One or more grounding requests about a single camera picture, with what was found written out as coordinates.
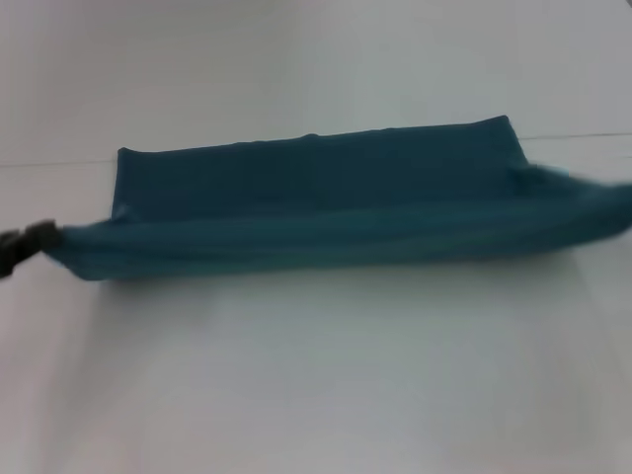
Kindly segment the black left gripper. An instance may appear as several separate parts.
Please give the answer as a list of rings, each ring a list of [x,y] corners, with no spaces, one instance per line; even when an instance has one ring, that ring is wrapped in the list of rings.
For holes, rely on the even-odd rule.
[[[55,248],[62,243],[62,234],[54,220],[43,220],[27,228],[26,235],[20,230],[1,233],[1,278],[10,277],[15,267],[40,252]]]

